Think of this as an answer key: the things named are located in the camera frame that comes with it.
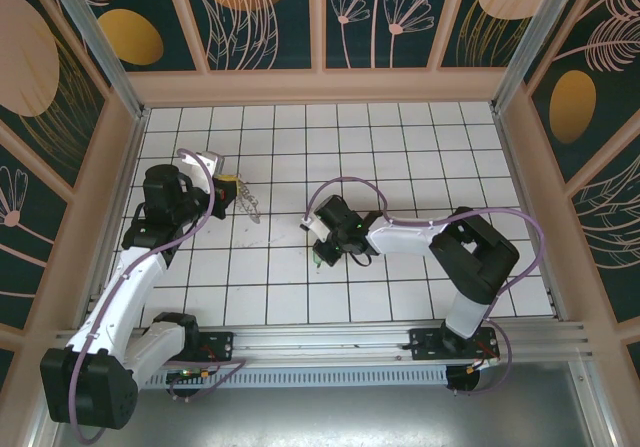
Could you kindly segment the metal strap keyring holder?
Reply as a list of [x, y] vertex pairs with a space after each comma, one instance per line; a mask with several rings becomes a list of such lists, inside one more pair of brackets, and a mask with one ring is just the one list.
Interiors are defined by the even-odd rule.
[[241, 213], [246, 214], [253, 223], [260, 224], [261, 212], [259, 210], [259, 200], [250, 192], [248, 185], [240, 176], [236, 178], [236, 187], [237, 209]]

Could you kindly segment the small green circuit board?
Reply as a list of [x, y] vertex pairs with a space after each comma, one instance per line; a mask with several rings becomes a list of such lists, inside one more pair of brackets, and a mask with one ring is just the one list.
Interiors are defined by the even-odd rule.
[[201, 383], [210, 374], [211, 371], [207, 368], [180, 368], [168, 371], [165, 381], [167, 384]]

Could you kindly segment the grey metal sheet panel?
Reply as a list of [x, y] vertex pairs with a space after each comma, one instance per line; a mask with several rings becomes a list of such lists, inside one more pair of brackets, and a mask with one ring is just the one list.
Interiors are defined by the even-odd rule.
[[[594, 383], [565, 363], [520, 364], [497, 390], [442, 386], [220, 389], [186, 405], [142, 392], [91, 447], [620, 447]], [[37, 447], [85, 447], [67, 425]]]

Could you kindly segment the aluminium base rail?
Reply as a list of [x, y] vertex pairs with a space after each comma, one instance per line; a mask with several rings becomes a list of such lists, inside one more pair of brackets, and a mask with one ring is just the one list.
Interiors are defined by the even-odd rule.
[[[409, 331], [439, 327], [439, 320], [203, 327], [203, 332], [231, 332], [232, 359], [258, 367], [338, 367], [407, 365]], [[590, 358], [595, 348], [579, 322], [551, 318], [498, 318], [485, 323], [495, 330], [501, 359], [506, 346], [515, 363], [565, 362]]]

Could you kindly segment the aluminium frame post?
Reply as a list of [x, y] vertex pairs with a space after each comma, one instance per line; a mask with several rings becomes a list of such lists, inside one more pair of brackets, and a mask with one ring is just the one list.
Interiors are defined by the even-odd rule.
[[491, 100], [491, 110], [496, 117], [508, 107], [568, 3], [569, 0], [541, 0]]
[[89, 5], [85, 0], [61, 0], [61, 2], [86, 39], [88, 47], [93, 51], [98, 64], [126, 109], [136, 119], [141, 119], [146, 113], [144, 104], [136, 94], [120, 60], [110, 46]]

